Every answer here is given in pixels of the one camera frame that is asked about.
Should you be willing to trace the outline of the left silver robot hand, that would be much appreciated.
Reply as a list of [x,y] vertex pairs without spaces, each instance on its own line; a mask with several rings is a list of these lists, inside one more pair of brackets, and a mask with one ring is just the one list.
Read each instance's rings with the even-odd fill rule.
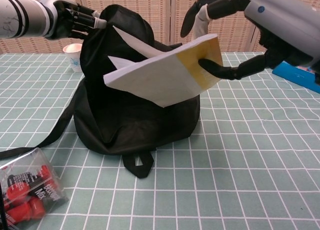
[[107,20],[92,10],[72,0],[39,0],[50,17],[50,27],[44,37],[48,40],[64,38],[83,40],[94,29],[104,29]]

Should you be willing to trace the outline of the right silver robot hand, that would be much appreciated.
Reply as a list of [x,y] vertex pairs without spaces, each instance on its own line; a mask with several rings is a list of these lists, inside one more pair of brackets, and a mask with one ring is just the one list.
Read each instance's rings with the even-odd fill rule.
[[320,83],[320,12],[300,0],[196,0],[184,16],[180,37],[204,36],[210,22],[237,12],[259,29],[265,53],[237,67],[202,58],[198,64],[203,69],[219,79],[240,80],[286,62],[311,68]]

